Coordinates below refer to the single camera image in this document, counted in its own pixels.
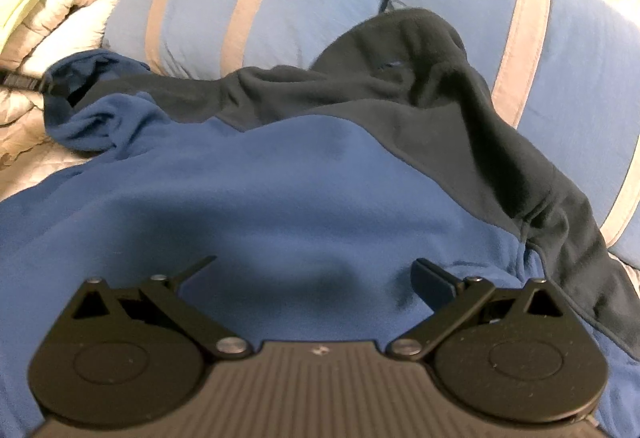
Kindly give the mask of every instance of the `dark blue cloth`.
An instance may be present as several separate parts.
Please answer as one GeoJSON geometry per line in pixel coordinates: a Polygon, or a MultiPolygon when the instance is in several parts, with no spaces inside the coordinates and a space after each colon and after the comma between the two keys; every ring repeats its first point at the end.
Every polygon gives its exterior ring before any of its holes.
{"type": "MultiPolygon", "coordinates": [[[[49,126],[54,139],[106,151],[0,202],[6,438],[42,420],[28,361],[88,276],[131,286],[214,254],[181,295],[253,344],[385,346],[432,313],[410,283],[417,257],[501,287],[544,274],[535,250],[345,119],[309,114],[245,132],[218,118],[178,124],[141,92],[60,120],[49,126]]],[[[597,418],[615,438],[636,438],[640,364],[585,328],[609,364],[597,418]]]]}
{"type": "Polygon", "coordinates": [[[53,95],[64,97],[74,106],[98,81],[150,73],[151,69],[129,57],[105,49],[75,53],[50,66],[44,78],[53,95]]]}

